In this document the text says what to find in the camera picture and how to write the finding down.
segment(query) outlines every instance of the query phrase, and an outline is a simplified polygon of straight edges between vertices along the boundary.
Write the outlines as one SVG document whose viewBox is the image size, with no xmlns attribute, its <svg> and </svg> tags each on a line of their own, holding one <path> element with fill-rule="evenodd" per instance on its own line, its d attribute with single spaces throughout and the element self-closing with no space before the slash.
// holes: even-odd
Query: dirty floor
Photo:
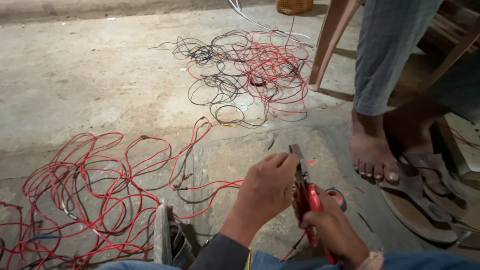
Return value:
<svg viewBox="0 0 480 270">
<path fill-rule="evenodd" d="M 328 2 L 315 3 L 312 11 L 295 18 L 293 29 L 309 35 L 308 42 L 312 45 L 318 38 Z M 265 25 L 281 30 L 291 27 L 291 17 L 277 13 L 272 5 L 244 8 L 243 12 Z M 178 36 L 194 37 L 208 43 L 215 36 L 233 29 L 260 30 L 233 10 L 126 16 L 115 21 L 70 18 L 64 24 L 2 25 L 0 198 L 27 207 L 20 192 L 26 177 L 48 163 L 75 134 L 123 133 L 125 137 L 120 145 L 108 150 L 110 156 L 119 159 L 127 144 L 141 135 L 164 138 L 172 145 L 172 153 L 177 153 L 188 144 L 194 122 L 207 116 L 214 126 L 190 152 L 180 157 L 174 184 L 180 184 L 182 172 L 192 172 L 192 176 L 181 183 L 182 187 L 241 179 L 248 167 L 265 155 L 287 151 L 289 144 L 298 143 L 307 158 L 316 160 L 309 166 L 312 181 L 323 188 L 333 186 L 343 193 L 347 201 L 345 214 L 370 249 L 433 248 L 405 228 L 384 203 L 378 188 L 358 177 L 351 166 L 349 112 L 354 93 L 360 23 L 361 13 L 354 17 L 338 44 L 322 83 L 323 93 L 308 93 L 305 99 L 308 117 L 297 121 L 296 116 L 269 115 L 268 121 L 256 129 L 237 129 L 216 123 L 207 106 L 191 104 L 187 99 L 187 89 L 194 79 L 180 69 L 188 60 L 175 59 L 168 49 L 148 50 L 162 42 L 174 42 Z M 309 59 L 312 59 L 314 49 L 308 48 L 308 52 Z M 413 86 L 429 71 L 429 66 L 422 61 L 424 57 L 421 53 L 411 57 L 395 98 L 401 100 L 415 92 Z M 248 121 L 255 121 L 262 113 L 261 103 L 254 101 L 245 116 Z M 272 138 L 275 143 L 267 150 Z M 142 141 L 129 157 L 136 163 L 163 147 L 165 144 Z M 162 160 L 169 154 L 155 156 L 151 162 Z M 115 164 L 103 161 L 96 166 L 108 169 Z M 201 211 L 216 186 L 171 191 L 166 187 L 166 181 L 172 167 L 172 162 L 154 167 L 151 172 L 136 178 L 136 183 L 173 204 L 179 216 Z M 112 176 L 108 172 L 94 172 L 89 177 L 95 183 L 95 189 L 105 190 Z M 90 194 L 81 186 L 78 188 L 77 197 L 85 211 L 94 213 L 99 201 L 90 199 Z M 236 192 L 236 188 L 222 189 L 207 212 L 180 220 L 194 252 L 198 252 L 200 246 L 220 230 Z M 46 214 L 58 218 L 58 222 L 69 220 L 61 210 L 52 207 L 49 197 L 37 204 Z M 132 200 L 127 209 L 131 210 L 135 204 L 138 202 Z M 373 232 L 358 213 L 368 221 Z M 139 218 L 140 222 L 148 222 L 151 217 Z M 17 219 L 13 210 L 0 209 L 1 222 Z M 69 227 L 66 233 L 82 229 L 82 225 Z M 151 233 L 144 232 L 137 241 L 148 241 Z M 289 208 L 259 231 L 252 248 L 282 257 L 301 234 Z M 13 241 L 18 237 L 18 228 L 2 228 L 1 235 L 7 235 L 4 237 L 7 243 Z M 93 233 L 87 230 L 77 237 L 63 239 L 61 250 L 69 256 L 82 253 L 92 248 L 93 238 Z M 306 241 L 301 243 L 297 256 L 312 256 Z M 92 258 L 91 267 L 114 257 L 109 252 L 98 254 Z M 47 266 L 60 267 L 58 263 L 49 261 Z M 12 269 L 20 265 L 20 262 L 14 262 Z"/>
</svg>

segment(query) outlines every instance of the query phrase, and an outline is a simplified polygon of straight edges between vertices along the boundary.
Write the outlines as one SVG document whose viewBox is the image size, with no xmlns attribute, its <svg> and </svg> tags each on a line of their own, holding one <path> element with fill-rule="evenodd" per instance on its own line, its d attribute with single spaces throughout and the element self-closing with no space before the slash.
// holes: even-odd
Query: knee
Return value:
<svg viewBox="0 0 480 270">
<path fill-rule="evenodd" d="M 114 261 L 106 263 L 96 270 L 133 270 L 135 269 L 135 263 L 137 263 L 137 261 Z"/>
</svg>

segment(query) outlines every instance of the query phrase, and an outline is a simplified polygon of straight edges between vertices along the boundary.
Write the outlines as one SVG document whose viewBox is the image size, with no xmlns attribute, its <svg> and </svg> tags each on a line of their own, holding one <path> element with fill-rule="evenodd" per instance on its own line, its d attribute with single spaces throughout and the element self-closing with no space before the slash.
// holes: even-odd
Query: hand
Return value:
<svg viewBox="0 0 480 270">
<path fill-rule="evenodd" d="M 369 256 L 368 247 L 355 233 L 335 199 L 318 186 L 315 186 L 315 191 L 324 210 L 305 213 L 299 227 L 307 229 L 315 226 L 317 236 L 326 248 L 337 255 L 347 268 L 356 269 Z"/>
<path fill-rule="evenodd" d="M 220 233 L 244 246 L 257 231 L 291 205 L 295 154 L 273 154 L 248 169 L 237 200 Z"/>
</svg>

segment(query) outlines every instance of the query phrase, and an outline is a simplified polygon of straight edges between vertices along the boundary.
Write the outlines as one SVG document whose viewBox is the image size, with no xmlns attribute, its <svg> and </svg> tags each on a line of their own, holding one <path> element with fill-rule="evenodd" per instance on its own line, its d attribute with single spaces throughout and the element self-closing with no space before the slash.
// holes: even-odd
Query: yellow wire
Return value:
<svg viewBox="0 0 480 270">
<path fill-rule="evenodd" d="M 247 262 L 247 270 L 250 270 L 250 259 L 252 258 L 252 248 L 249 248 L 250 252 L 248 253 L 248 262 Z"/>
<path fill-rule="evenodd" d="M 231 126 L 231 127 L 234 127 L 234 128 L 238 128 L 237 126 L 234 126 L 234 125 L 231 125 L 231 124 L 222 124 L 224 126 Z"/>
</svg>

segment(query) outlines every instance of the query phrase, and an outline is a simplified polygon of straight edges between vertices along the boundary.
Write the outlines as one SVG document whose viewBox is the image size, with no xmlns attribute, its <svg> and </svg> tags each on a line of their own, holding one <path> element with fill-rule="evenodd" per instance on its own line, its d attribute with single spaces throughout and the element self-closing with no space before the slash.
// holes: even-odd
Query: pliers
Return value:
<svg viewBox="0 0 480 270">
<path fill-rule="evenodd" d="M 296 154 L 300 162 L 295 170 L 295 200 L 297 203 L 297 213 L 299 215 L 299 221 L 302 221 L 303 215 L 309 211 L 321 212 L 324 210 L 317 192 L 315 191 L 315 184 L 310 183 L 310 175 L 307 170 L 307 164 L 303 157 L 302 152 L 298 144 L 288 146 L 290 154 Z M 306 229 L 308 242 L 312 247 L 318 246 L 318 239 L 315 235 L 315 231 L 312 227 Z M 325 256 L 331 264 L 336 264 L 336 259 L 332 256 L 332 253 L 324 245 Z"/>
</svg>

